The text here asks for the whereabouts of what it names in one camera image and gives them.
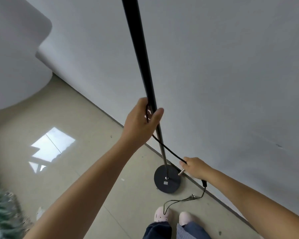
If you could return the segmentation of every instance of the white wall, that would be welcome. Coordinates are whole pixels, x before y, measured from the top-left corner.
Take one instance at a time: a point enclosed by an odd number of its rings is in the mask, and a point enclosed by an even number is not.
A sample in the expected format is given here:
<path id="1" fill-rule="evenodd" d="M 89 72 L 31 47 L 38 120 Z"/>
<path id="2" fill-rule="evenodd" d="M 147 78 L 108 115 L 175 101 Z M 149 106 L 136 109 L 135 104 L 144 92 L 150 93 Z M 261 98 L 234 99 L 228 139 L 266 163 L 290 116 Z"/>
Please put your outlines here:
<path id="1" fill-rule="evenodd" d="M 28 1 L 53 24 L 40 57 L 123 124 L 145 91 L 121 0 Z M 166 145 L 299 215 L 299 0 L 139 5 Z"/>
<path id="2" fill-rule="evenodd" d="M 35 57 L 51 28 L 27 1 L 0 0 L 0 109 L 28 98 L 51 79 L 51 70 Z"/>

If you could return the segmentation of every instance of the black round base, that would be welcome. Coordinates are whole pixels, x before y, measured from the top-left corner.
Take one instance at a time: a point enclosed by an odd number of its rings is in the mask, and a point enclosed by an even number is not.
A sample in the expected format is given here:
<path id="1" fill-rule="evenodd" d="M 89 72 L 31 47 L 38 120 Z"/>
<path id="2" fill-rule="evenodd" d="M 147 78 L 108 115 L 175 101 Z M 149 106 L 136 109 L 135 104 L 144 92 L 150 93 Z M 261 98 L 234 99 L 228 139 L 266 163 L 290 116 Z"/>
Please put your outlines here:
<path id="1" fill-rule="evenodd" d="M 167 165 L 168 179 L 165 165 L 159 166 L 154 174 L 154 182 L 156 187 L 164 193 L 174 193 L 180 186 L 180 176 L 178 170 L 172 165 Z"/>

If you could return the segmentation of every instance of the pant leg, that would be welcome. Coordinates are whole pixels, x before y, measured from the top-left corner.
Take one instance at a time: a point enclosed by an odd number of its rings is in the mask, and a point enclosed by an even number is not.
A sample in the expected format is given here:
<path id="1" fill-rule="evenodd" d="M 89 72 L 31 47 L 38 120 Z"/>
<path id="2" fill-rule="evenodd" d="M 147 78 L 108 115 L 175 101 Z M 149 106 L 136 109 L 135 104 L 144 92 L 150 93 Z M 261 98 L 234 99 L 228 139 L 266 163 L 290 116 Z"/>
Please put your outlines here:
<path id="1" fill-rule="evenodd" d="M 196 239 L 211 239 L 204 228 L 194 221 L 191 221 L 187 225 L 184 225 L 183 228 Z"/>
<path id="2" fill-rule="evenodd" d="M 167 221 L 154 222 L 146 228 L 143 239 L 171 239 L 171 226 Z"/>

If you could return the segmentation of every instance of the tiled floor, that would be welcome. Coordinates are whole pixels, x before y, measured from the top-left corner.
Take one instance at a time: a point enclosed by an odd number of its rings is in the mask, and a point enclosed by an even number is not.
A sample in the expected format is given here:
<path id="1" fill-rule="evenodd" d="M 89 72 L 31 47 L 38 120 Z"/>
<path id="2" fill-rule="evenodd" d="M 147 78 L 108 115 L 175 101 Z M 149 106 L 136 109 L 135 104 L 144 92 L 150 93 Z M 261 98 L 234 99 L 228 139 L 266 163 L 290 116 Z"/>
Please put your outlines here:
<path id="1" fill-rule="evenodd" d="M 2 185 L 17 195 L 25 213 L 35 221 L 39 207 L 47 209 L 118 140 L 121 132 L 107 115 L 53 77 L 33 97 L 0 111 Z M 52 141 L 59 144 L 57 149 Z M 162 164 L 158 155 L 141 147 L 123 169 L 85 238 L 142 238 L 155 210 L 165 201 L 202 193 L 185 178 L 175 194 L 160 192 L 153 175 Z M 178 214 L 189 211 L 213 239 L 259 238 L 207 194 L 172 209 L 174 227 Z"/>

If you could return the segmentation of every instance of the power cord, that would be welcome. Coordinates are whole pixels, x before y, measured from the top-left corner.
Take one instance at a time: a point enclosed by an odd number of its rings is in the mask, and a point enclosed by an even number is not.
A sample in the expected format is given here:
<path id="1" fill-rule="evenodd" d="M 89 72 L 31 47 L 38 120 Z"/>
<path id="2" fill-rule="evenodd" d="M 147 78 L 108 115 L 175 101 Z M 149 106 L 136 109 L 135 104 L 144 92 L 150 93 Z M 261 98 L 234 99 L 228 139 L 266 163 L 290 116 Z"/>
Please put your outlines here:
<path id="1" fill-rule="evenodd" d="M 149 118 L 148 118 L 148 111 L 150 111 L 149 108 L 150 108 L 150 105 L 147 104 L 147 105 L 146 105 L 146 110 L 145 110 L 145 114 L 146 114 L 146 120 L 147 120 L 147 122 L 149 121 Z M 154 137 L 154 139 L 155 139 L 159 144 L 161 144 L 164 148 L 166 148 L 166 149 L 167 149 L 171 154 L 173 154 L 176 158 L 178 158 L 180 161 L 182 161 L 182 162 L 184 162 L 184 163 L 187 164 L 187 162 L 186 162 L 185 160 L 181 159 L 181 158 L 180 158 L 179 156 L 177 156 L 173 151 L 171 151 L 166 145 L 164 145 L 162 142 L 160 142 L 160 140 L 158 140 L 157 137 L 155 137 L 154 135 L 152 135 L 152 137 Z M 189 197 L 187 197 L 187 198 L 185 198 L 185 199 L 171 199 L 171 200 L 165 202 L 164 205 L 163 205 L 163 213 L 164 213 L 164 215 L 166 214 L 168 208 L 169 208 L 171 205 L 173 205 L 173 204 L 176 204 L 176 203 L 178 203 L 178 202 L 185 202 L 185 201 L 191 201 L 191 200 L 196 200 L 196 199 L 200 199 L 200 198 L 202 198 L 202 197 L 204 196 L 204 194 L 205 194 L 206 187 L 207 187 L 207 182 L 206 182 L 205 180 L 202 180 L 202 182 L 203 182 L 204 191 L 203 191 L 203 194 L 202 194 L 200 197 L 199 197 L 199 196 L 196 197 L 194 194 L 192 194 L 191 196 L 189 196 Z M 171 203 L 171 204 L 166 208 L 166 210 L 165 210 L 165 205 L 166 205 L 168 202 L 172 202 L 172 201 L 173 201 L 173 203 Z"/>

